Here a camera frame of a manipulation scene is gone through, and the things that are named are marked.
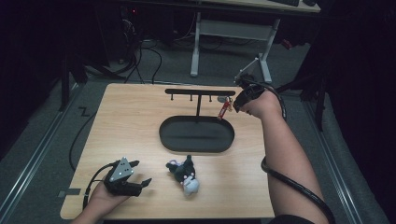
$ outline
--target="gray carpet floor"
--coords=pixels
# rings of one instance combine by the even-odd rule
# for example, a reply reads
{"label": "gray carpet floor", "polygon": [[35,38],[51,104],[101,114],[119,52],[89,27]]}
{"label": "gray carpet floor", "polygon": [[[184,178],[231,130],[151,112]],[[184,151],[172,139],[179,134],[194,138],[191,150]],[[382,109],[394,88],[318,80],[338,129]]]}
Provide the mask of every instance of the gray carpet floor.
{"label": "gray carpet floor", "polygon": [[[246,42],[233,39],[228,39],[227,43],[222,44],[212,41],[203,42],[200,74],[198,77],[190,77],[192,53],[190,42],[191,39],[177,42],[173,47],[155,41],[144,43],[146,48],[154,49],[162,56],[162,64],[155,77],[156,84],[233,86],[234,76],[253,60],[264,44],[259,41]],[[280,45],[273,45],[268,64],[274,86],[293,80],[308,50],[308,45],[290,50]],[[157,53],[142,50],[139,72],[145,82],[150,83],[151,76],[159,64],[160,57]],[[120,65],[113,63],[111,69],[118,67]],[[260,71],[255,76],[258,79],[262,78]],[[45,150],[41,152],[42,160],[36,162],[37,169],[30,171],[26,180],[26,189],[21,189],[21,197],[16,198],[9,207],[4,223],[69,222],[60,217],[64,193],[68,190],[73,177],[68,161],[69,151],[72,150],[72,162],[76,166],[89,135],[92,120],[82,129],[74,145],[73,141],[89,119],[87,116],[98,109],[106,85],[112,82],[119,81],[89,75],[89,81],[85,85],[77,86],[72,91],[74,93],[72,102],[65,112],[59,112],[61,85],[58,84],[52,90],[49,99],[33,114],[19,140],[0,163],[3,180],[0,187],[0,202],[7,202],[9,199],[7,196],[21,175],[26,172],[25,167],[35,155],[37,148],[45,144]],[[129,83],[140,82],[135,71]],[[283,94],[288,109],[288,124],[313,163],[324,196],[334,212],[337,223],[389,223],[347,149],[332,113],[329,98],[327,97],[325,102],[324,131],[321,133],[312,123],[313,118],[310,114],[310,108],[315,102],[301,102],[298,93],[298,91],[286,91]],[[47,130],[53,128],[51,125],[59,116],[62,117],[62,122],[57,126],[56,132],[46,138]],[[329,154],[324,148],[331,152],[330,156],[342,177],[341,184],[340,179],[332,174],[333,166],[329,165]],[[345,203],[350,201],[353,202],[353,206]],[[267,223],[268,220],[264,218],[262,223]]]}

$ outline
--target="desk leg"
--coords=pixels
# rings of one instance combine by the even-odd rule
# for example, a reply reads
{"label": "desk leg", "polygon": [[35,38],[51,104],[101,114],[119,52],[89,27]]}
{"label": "desk leg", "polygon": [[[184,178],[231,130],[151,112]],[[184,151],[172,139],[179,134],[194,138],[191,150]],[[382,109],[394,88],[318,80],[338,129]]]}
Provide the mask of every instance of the desk leg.
{"label": "desk leg", "polygon": [[191,73],[192,77],[198,76],[198,64],[199,64],[199,35],[201,32],[201,12],[197,12],[197,22],[195,25],[195,45],[194,52],[192,53],[191,61]]}
{"label": "desk leg", "polygon": [[279,26],[280,19],[277,19],[274,21],[274,25],[272,26],[268,41],[267,41],[267,46],[265,47],[264,53],[259,54],[259,59],[260,59],[260,65],[262,66],[262,75],[264,76],[265,82],[271,83],[271,74],[268,69],[268,64],[267,64],[267,57],[268,53],[270,52],[271,46],[274,42],[274,38],[276,35],[277,27]]}

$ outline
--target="black sleeve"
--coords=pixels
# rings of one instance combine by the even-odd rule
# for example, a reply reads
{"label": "black sleeve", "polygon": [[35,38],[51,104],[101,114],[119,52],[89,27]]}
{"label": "black sleeve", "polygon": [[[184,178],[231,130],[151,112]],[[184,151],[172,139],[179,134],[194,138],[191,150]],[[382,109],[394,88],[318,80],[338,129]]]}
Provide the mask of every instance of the black sleeve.
{"label": "black sleeve", "polygon": [[293,215],[281,215],[272,219],[268,224],[314,224],[313,222],[306,220],[303,217],[297,217]]}

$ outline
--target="person's hand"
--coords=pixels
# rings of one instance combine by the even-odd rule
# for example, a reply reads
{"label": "person's hand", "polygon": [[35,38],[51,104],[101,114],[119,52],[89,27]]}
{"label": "person's hand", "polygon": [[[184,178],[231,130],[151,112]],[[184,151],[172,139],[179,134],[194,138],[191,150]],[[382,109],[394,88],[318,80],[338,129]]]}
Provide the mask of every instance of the person's hand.
{"label": "person's hand", "polygon": [[87,207],[72,223],[95,223],[130,197],[113,195],[107,191],[105,184],[100,182],[94,189]]}
{"label": "person's hand", "polygon": [[270,91],[265,91],[259,98],[252,100],[241,107],[241,111],[248,113],[256,118],[263,118],[264,115],[282,115],[277,97]]}

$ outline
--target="wooden table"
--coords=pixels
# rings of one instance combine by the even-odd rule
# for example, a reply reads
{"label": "wooden table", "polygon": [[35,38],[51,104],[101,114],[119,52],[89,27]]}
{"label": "wooden table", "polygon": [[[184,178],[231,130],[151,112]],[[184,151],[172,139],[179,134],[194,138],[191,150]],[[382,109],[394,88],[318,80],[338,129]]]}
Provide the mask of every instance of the wooden table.
{"label": "wooden table", "polygon": [[[162,122],[175,115],[195,115],[197,97],[171,96],[165,89],[236,91],[233,87],[110,84],[106,88],[95,121],[82,152],[61,217],[73,219],[82,209],[85,188],[94,173],[110,162],[126,157],[140,161],[130,182],[152,178],[139,197],[132,197],[106,219],[167,218],[260,218],[273,217],[267,175],[261,169],[264,157],[262,126],[245,113],[227,112],[224,116],[234,128],[229,149],[218,154],[191,153],[199,192],[185,197],[182,187],[165,164],[172,159],[184,161],[188,153],[165,148],[160,140]],[[201,116],[216,117],[222,107],[217,97],[202,97]],[[107,174],[104,170],[98,178]]]}

